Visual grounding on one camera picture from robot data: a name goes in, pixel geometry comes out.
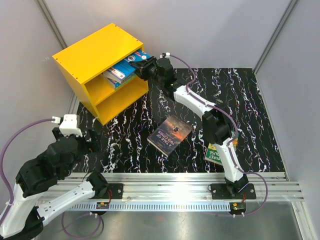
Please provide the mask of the dark Tale of Two Cities book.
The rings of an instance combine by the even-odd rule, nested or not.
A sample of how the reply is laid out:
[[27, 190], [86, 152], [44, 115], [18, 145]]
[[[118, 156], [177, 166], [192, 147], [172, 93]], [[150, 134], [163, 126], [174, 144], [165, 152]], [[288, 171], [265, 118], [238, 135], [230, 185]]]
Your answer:
[[190, 125], [171, 115], [147, 137], [147, 141], [168, 157], [191, 131]]

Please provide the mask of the blue paperback with round badge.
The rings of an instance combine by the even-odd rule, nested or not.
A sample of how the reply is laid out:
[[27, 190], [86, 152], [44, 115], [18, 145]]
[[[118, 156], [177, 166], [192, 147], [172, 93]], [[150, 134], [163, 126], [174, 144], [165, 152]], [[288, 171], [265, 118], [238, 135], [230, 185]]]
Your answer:
[[138, 49], [109, 69], [105, 70], [102, 73], [102, 76], [121, 83], [124, 79], [135, 74], [135, 69], [129, 64], [129, 62], [140, 62], [147, 60], [150, 57], [151, 56], [148, 53]]

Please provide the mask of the blue comic paperback book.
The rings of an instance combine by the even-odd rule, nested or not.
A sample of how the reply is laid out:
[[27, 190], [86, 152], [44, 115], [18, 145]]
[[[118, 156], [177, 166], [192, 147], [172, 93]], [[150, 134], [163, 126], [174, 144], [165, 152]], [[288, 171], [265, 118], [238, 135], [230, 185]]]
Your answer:
[[136, 77], [135, 74], [130, 75], [129, 77], [127, 77], [126, 79], [124, 79], [122, 82], [117, 82], [115, 80], [112, 80], [111, 78], [107, 78], [105, 76], [102, 76], [103, 79], [105, 80], [105, 82], [111, 86], [112, 89], [117, 90], [120, 87], [124, 86], [126, 83], [130, 82], [132, 79], [134, 79]]

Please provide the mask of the green Storey Treehouse book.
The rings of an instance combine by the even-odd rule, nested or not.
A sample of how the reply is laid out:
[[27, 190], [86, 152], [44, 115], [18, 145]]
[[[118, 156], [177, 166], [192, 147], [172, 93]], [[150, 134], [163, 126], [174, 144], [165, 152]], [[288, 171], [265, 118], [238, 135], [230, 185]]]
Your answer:
[[[232, 138], [235, 137], [235, 131], [232, 130], [231, 133], [232, 133]], [[236, 151], [237, 146], [238, 146], [238, 138], [233, 140], [232, 144], [233, 144], [234, 151]], [[208, 144], [208, 148], [207, 148], [207, 151], [205, 153], [204, 159], [206, 161], [212, 162], [212, 163], [214, 163], [216, 165], [223, 166], [223, 163], [221, 161], [220, 155], [219, 155], [216, 147], [214, 146], [214, 144], [211, 144], [211, 143]]]

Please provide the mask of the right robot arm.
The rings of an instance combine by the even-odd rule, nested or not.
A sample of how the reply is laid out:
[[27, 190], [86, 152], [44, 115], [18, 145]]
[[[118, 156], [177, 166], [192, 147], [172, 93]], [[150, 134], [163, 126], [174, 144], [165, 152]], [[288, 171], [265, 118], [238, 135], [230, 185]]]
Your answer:
[[155, 81], [166, 97], [186, 106], [201, 118], [203, 139], [215, 146], [224, 168], [228, 196], [237, 199], [243, 195], [249, 180], [234, 149], [233, 141], [238, 136], [238, 130], [228, 108], [204, 99], [182, 83], [166, 57], [157, 59], [152, 56], [129, 64], [139, 78]]

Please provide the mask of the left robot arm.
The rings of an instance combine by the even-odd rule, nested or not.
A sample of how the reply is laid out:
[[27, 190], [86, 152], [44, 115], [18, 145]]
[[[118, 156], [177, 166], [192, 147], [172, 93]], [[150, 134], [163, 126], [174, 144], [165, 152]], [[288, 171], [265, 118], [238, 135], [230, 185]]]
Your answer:
[[89, 140], [74, 133], [64, 136], [57, 127], [53, 128], [52, 133], [55, 142], [36, 158], [26, 161], [17, 173], [13, 193], [1, 214], [2, 240], [31, 240], [73, 205], [107, 195], [108, 182], [101, 173], [92, 172], [67, 193], [48, 203], [38, 204], [49, 188], [71, 174], [83, 155], [101, 150], [101, 135], [94, 129], [87, 131]]

